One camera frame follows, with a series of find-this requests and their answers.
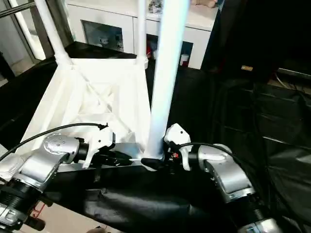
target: white cabinet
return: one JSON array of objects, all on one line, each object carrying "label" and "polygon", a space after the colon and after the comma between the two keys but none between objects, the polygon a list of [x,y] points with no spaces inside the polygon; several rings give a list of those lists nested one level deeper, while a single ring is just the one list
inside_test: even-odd
[{"label": "white cabinet", "polygon": [[134,53],[133,17],[68,5],[75,40]]},{"label": "white cabinet", "polygon": [[[135,17],[134,20],[134,51],[137,54],[138,51],[138,19]],[[146,20],[146,33],[147,33],[147,41],[149,43],[154,43],[155,39],[159,36],[160,30],[160,22]],[[200,69],[203,58],[205,55],[205,51],[207,48],[208,40],[209,40],[210,32],[204,30],[198,30],[194,28],[185,27],[184,38],[183,38],[183,46],[181,53],[185,53],[190,55],[189,65],[188,67]]]},{"label": "white cabinet", "polygon": [[[69,22],[75,40],[126,53],[137,54],[138,0],[67,0]],[[200,69],[217,8],[190,7],[181,53],[188,54],[188,67]],[[161,15],[147,13],[149,47],[156,50]]]}]

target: black fabric backdrop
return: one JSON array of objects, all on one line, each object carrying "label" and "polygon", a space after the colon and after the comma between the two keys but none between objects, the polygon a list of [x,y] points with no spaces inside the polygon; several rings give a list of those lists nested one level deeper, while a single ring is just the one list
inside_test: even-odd
[{"label": "black fabric backdrop", "polygon": [[[134,57],[82,43],[67,51],[73,58]],[[149,100],[154,68],[150,62],[146,70]],[[55,69],[53,59],[45,60],[0,88],[1,144],[10,148],[19,142]],[[301,92],[180,67],[168,126],[179,123],[192,141],[226,144],[254,165],[256,170],[242,166],[284,232],[295,232],[280,218],[292,214],[263,177],[269,174],[294,212],[311,225],[310,110],[311,99]],[[125,232],[234,232],[208,174],[123,167],[103,169],[97,183],[94,176],[94,170],[58,173],[47,194]]]}]

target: white tube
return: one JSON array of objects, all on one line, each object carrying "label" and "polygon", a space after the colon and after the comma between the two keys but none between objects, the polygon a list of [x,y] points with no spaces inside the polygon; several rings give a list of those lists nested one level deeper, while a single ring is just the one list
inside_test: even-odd
[{"label": "white tube", "polygon": [[148,67],[148,58],[146,55],[146,0],[138,1],[138,54],[137,61],[145,63],[145,69]]},{"label": "white tube", "polygon": [[189,4],[189,0],[164,1],[145,157],[163,157],[163,136],[172,102]]},{"label": "white tube", "polygon": [[52,16],[50,14],[49,8],[45,0],[35,0],[35,4],[37,6],[45,30],[48,34],[48,37],[54,49],[57,64],[58,65],[72,64],[71,59],[66,53],[62,41],[57,33],[57,29],[55,27],[55,24],[53,22]]}]

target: robotic arm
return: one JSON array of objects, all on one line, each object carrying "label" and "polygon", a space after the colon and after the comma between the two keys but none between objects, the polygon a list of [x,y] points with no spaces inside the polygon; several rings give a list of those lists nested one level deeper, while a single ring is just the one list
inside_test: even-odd
[{"label": "robotic arm", "polygon": [[191,146],[190,136],[178,124],[167,130],[164,141],[170,147],[171,162],[182,164],[184,170],[211,174],[238,233],[282,233],[276,221],[259,204],[255,189],[227,146]]},{"label": "robotic arm", "polygon": [[106,147],[109,150],[113,145],[114,134],[108,129],[100,130],[89,144],[81,138],[60,133],[48,135],[1,189],[0,232],[19,230],[29,220],[30,212],[41,200],[61,164],[83,160],[84,165],[89,166],[98,149]]}]

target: black cable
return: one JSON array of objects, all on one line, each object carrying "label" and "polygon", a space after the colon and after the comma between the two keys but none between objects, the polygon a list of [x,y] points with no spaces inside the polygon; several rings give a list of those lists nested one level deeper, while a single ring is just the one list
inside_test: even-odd
[{"label": "black cable", "polygon": [[97,126],[100,130],[108,127],[108,125],[101,125],[101,124],[96,124],[96,123],[74,123],[74,124],[59,126],[59,127],[54,128],[54,129],[47,130],[45,132],[39,133],[39,134],[37,134],[35,136],[32,136],[32,137],[26,139],[25,141],[22,141],[18,145],[14,146],[10,150],[8,150],[3,156],[1,156],[0,157],[0,161],[2,161],[4,158],[6,158],[9,154],[14,153],[17,148],[21,147],[22,145],[26,144],[27,142],[30,142],[30,141],[38,138],[38,137],[41,137],[43,135],[48,134],[48,133],[52,133],[52,132],[55,132],[57,130],[61,130],[61,129],[65,129],[65,128],[70,128],[70,127],[74,127],[74,126]]},{"label": "black cable", "polygon": [[[235,154],[227,151],[225,148],[220,147],[220,146],[216,146],[213,144],[209,144],[209,143],[204,143],[204,142],[188,142],[188,143],[184,143],[184,144],[180,144],[177,145],[179,148],[181,147],[186,147],[186,146],[194,146],[194,145],[200,145],[200,146],[209,146],[209,147],[213,147],[216,149],[219,149],[227,154],[229,154],[234,160],[236,160],[237,163],[239,164],[246,164],[248,165],[250,168],[257,170],[257,168],[250,164],[249,162],[238,158]],[[292,215],[292,219],[296,221],[296,223],[298,224],[300,230],[302,233],[307,233],[306,228],[304,227],[303,223],[302,223],[302,219],[297,216],[297,214],[292,210],[292,208],[290,207],[290,205],[287,203],[287,201],[285,200],[285,198],[280,194],[280,192],[277,190],[276,186],[274,185],[273,181],[271,180],[270,177],[266,177],[264,176],[264,178],[267,180],[268,184],[272,187],[273,191],[275,192],[275,194],[279,197],[280,201],[283,203],[283,205],[285,206],[285,208],[288,210],[288,212]]]}]

